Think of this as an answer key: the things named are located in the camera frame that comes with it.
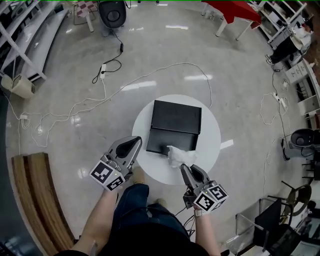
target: wrist strap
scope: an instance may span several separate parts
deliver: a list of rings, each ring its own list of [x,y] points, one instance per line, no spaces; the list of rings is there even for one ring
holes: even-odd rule
[[[207,214],[207,212],[202,209],[195,209],[194,210],[194,216],[196,216],[196,217],[200,217],[205,214]]]

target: white tissue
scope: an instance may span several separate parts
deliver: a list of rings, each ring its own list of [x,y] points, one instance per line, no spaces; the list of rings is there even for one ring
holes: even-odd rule
[[[167,146],[170,151],[168,153],[169,165],[173,168],[178,168],[182,164],[190,167],[197,160],[196,151],[184,151],[174,146]]]

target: white cable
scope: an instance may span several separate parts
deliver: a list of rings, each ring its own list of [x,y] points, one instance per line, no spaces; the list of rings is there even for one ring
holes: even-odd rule
[[[170,67],[172,67],[172,66],[177,66],[177,65],[182,65],[182,64],[188,64],[188,65],[192,65],[192,66],[197,67],[197,68],[204,74],[204,76],[206,77],[206,81],[207,81],[207,83],[208,83],[209,90],[210,90],[210,105],[209,105],[209,109],[210,109],[211,106],[212,106],[212,89],[211,89],[211,85],[210,85],[209,78],[207,77],[207,75],[205,74],[205,72],[204,72],[198,65],[193,64],[193,63],[190,63],[190,62],[174,63],[174,64],[171,64],[171,65],[169,65],[169,66],[160,67],[160,68],[152,71],[152,72],[149,73],[149,74],[141,75],[141,76],[139,76],[138,78],[136,78],[136,79],[132,80],[131,82],[127,83],[126,85],[122,86],[119,90],[117,90],[115,93],[113,93],[113,94],[112,94],[110,97],[108,97],[108,98],[107,98],[107,93],[106,93],[106,85],[105,85],[105,83],[104,83],[104,81],[103,81],[103,79],[102,79],[103,89],[104,89],[104,98],[103,98],[103,99],[86,98],[86,99],[82,100],[81,102],[78,102],[78,103],[74,104],[73,107],[71,108],[71,110],[69,111],[69,114],[53,114],[53,113],[47,113],[47,114],[45,114],[44,116],[42,116],[40,113],[34,113],[34,112],[33,112],[33,113],[28,113],[28,112],[23,112],[23,113],[20,115],[20,117],[18,117],[18,116],[16,115],[15,111],[14,111],[13,106],[11,105],[10,100],[8,99],[7,96],[5,96],[6,99],[8,100],[8,102],[9,102],[9,105],[10,105],[10,107],[11,107],[11,109],[12,109],[12,112],[13,112],[15,118],[19,121],[19,125],[18,125],[19,155],[20,155],[20,132],[19,132],[20,121],[21,121],[21,126],[22,126],[22,128],[23,128],[24,130],[27,130],[29,127],[31,127],[31,137],[32,137],[32,139],[34,140],[34,142],[36,143],[36,145],[37,145],[38,147],[41,147],[41,148],[46,148],[46,147],[48,146],[48,140],[49,140],[50,131],[51,131],[51,129],[55,126],[55,124],[56,124],[57,122],[65,122],[65,121],[68,121],[70,117],[76,116],[76,115],[79,114],[79,113],[90,112],[91,110],[93,110],[93,109],[96,108],[97,106],[105,103],[105,102],[108,101],[108,100],[111,100],[111,98],[112,98],[114,95],[116,95],[117,93],[119,93],[120,91],[122,91],[125,87],[127,87],[127,86],[130,85],[130,84],[132,84],[133,82],[135,82],[135,81],[137,81],[137,80],[139,80],[139,79],[141,79],[141,78],[148,77],[148,76],[152,75],[153,73],[155,73],[155,72],[157,72],[157,71],[159,71],[159,70],[164,70],[164,69],[170,68]],[[98,103],[98,104],[95,105],[94,107],[91,107],[91,108],[88,108],[88,109],[82,109],[82,110],[79,110],[78,112],[72,114],[72,111],[73,111],[73,109],[75,108],[75,106],[77,106],[77,105],[79,105],[79,104],[82,104],[82,103],[85,102],[85,101],[96,101],[96,102],[100,102],[100,103]],[[22,115],[24,115],[24,114],[27,114],[27,115],[29,115],[29,116],[31,116],[31,115],[39,115],[39,116],[40,116],[40,122],[39,122],[39,124],[35,127],[35,129],[37,129],[37,128],[42,124],[42,120],[43,120],[46,116],[51,115],[51,116],[54,116],[54,117],[67,117],[67,118],[66,118],[66,119],[63,119],[63,120],[55,120],[55,121],[53,122],[52,126],[50,127],[50,129],[48,130],[48,133],[47,133],[47,136],[46,136],[46,143],[45,143],[45,145],[39,145],[38,142],[36,141],[36,139],[34,138],[34,135],[33,135],[33,130],[34,130],[34,128],[33,128],[32,124],[31,124],[31,120],[30,120],[29,118],[22,118]]]
[[[264,184],[263,184],[263,196],[265,196],[265,188],[266,188],[266,165],[270,165],[272,161],[272,155],[270,154],[270,151],[272,149],[273,144],[275,143],[276,139],[273,140],[271,147],[268,151],[268,154],[266,154],[266,158],[264,161],[264,168],[263,168],[263,175],[264,175]]]
[[[264,117],[263,117],[263,115],[262,115],[262,102],[264,101],[265,96],[268,96],[268,95],[273,95],[273,93],[272,93],[272,92],[269,92],[269,93],[263,95],[262,100],[260,101],[260,116],[261,116],[261,118],[262,118],[263,123],[264,123],[265,125],[270,126],[270,125],[272,125],[272,122],[274,121],[274,119],[276,118],[276,116],[279,115],[279,113],[277,113],[276,115],[273,116],[271,122],[266,122],[266,121],[265,121],[265,119],[264,119]],[[280,113],[281,116],[283,116],[284,114],[287,113],[287,111],[288,111],[288,109],[289,109],[289,105],[290,105],[290,104],[289,104],[289,100],[288,100],[288,98],[287,98],[286,96],[284,96],[283,99],[286,100],[287,107],[286,107],[284,113]]]

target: shoe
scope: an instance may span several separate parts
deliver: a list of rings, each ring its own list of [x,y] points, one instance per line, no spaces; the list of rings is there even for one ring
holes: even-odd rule
[[[163,198],[158,198],[157,200],[154,201],[155,204],[159,204],[163,206],[164,208],[167,208],[167,202]]]
[[[132,172],[133,184],[145,184],[145,172],[140,166],[135,167]]]

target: black shirt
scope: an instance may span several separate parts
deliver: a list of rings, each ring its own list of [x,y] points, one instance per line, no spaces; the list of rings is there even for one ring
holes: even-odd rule
[[[126,255],[191,255],[208,256],[200,245],[173,228],[158,223],[133,225],[111,234],[100,256]],[[57,256],[85,256],[75,250],[65,250]]]

